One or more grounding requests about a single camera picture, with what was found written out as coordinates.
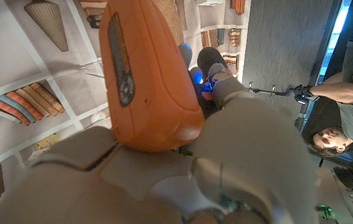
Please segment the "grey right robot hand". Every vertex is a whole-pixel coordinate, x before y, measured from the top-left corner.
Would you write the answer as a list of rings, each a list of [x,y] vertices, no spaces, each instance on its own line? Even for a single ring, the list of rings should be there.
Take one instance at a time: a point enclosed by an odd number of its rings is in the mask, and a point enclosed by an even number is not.
[[[317,222],[317,177],[293,123],[227,75],[215,48],[197,62],[217,111],[192,156],[139,152],[89,128],[28,168],[0,199],[0,223]]]

